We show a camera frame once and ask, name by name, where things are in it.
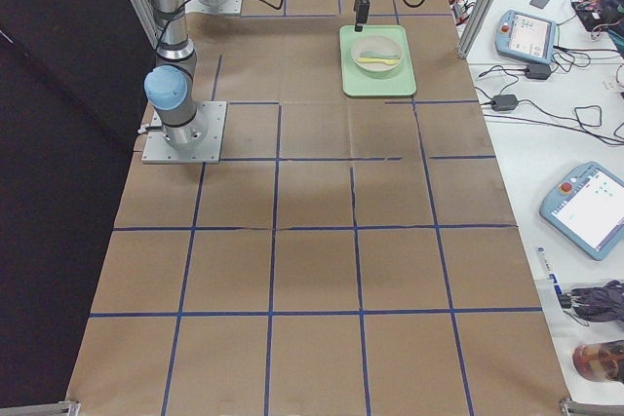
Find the near teach pendant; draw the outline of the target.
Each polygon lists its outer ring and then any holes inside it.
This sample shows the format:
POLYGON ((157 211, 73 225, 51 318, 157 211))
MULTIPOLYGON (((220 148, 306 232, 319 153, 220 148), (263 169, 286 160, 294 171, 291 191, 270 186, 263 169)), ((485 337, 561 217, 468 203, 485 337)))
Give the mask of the near teach pendant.
POLYGON ((623 239, 623 180, 596 162, 565 175, 543 199, 541 217, 592 259, 623 239))

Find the far teach pendant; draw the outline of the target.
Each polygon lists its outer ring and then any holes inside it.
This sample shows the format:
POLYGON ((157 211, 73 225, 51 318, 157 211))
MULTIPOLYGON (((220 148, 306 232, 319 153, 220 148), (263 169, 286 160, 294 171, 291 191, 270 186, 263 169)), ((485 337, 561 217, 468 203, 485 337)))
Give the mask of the far teach pendant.
POLYGON ((556 32, 557 24, 552 20, 509 10, 499 21, 494 46, 502 56, 548 65, 556 32))

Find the pale green spoon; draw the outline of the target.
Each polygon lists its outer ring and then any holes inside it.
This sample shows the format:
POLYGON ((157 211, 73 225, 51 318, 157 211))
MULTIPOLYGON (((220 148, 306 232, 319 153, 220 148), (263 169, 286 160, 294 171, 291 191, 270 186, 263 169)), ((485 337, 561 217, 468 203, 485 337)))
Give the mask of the pale green spoon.
POLYGON ((398 60, 401 56, 400 55, 388 55, 388 54, 382 54, 382 53, 377 53, 374 51, 364 51, 360 53, 360 58, 365 58, 365 59, 378 59, 378 60, 398 60))

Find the white round plate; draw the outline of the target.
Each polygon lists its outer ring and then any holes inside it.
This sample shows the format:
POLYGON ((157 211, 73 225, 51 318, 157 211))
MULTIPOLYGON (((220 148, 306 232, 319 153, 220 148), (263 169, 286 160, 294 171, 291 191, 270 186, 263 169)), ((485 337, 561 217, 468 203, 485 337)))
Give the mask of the white round plate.
POLYGON ((401 45, 383 35, 358 36, 350 54, 360 70, 379 77, 396 71, 404 59, 401 45))

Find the yellow plastic fork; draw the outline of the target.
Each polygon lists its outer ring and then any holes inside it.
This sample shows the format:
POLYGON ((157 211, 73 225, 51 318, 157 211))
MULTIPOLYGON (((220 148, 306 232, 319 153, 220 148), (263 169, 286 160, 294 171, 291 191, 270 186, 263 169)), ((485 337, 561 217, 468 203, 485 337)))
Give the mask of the yellow plastic fork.
POLYGON ((365 59, 365 58, 357 58, 357 62, 358 63, 378 63, 378 64, 383 64, 383 65, 388 65, 388 66, 394 66, 400 63, 400 59, 398 60, 378 60, 378 59, 365 59))

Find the teach pendant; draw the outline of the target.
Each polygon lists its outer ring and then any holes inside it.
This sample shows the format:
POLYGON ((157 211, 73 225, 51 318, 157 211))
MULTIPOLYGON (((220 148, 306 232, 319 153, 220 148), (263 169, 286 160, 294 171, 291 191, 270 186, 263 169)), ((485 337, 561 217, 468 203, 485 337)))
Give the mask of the teach pendant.
POLYGON ((548 65, 556 32, 557 24, 552 20, 509 10, 499 21, 494 46, 502 56, 548 65))
POLYGON ((543 199, 541 217, 592 259, 623 239, 623 180, 596 162, 565 175, 543 199))

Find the black power adapter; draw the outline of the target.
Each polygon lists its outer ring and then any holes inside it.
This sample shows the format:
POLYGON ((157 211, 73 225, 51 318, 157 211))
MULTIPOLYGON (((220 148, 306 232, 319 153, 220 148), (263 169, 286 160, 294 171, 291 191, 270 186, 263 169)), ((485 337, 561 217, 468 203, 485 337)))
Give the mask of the black power adapter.
POLYGON ((495 95, 490 102, 490 107, 495 112, 513 111, 519 104, 515 95, 495 95))
POLYGON ((531 63, 526 66, 524 73, 530 80, 545 81, 552 75, 552 70, 548 64, 531 63))

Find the light green tray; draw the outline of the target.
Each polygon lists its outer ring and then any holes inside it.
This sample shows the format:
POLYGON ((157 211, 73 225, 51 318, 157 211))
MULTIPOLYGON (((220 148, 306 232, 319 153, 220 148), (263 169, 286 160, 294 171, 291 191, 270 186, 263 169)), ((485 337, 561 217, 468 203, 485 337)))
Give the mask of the light green tray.
POLYGON ((367 25, 362 32, 344 25, 339 30, 342 87, 351 97, 407 97, 416 92, 416 81, 405 29, 400 25, 367 25), (384 76, 373 76, 360 70, 351 58, 350 49, 358 36, 383 35, 396 40, 404 59, 399 68, 384 76))

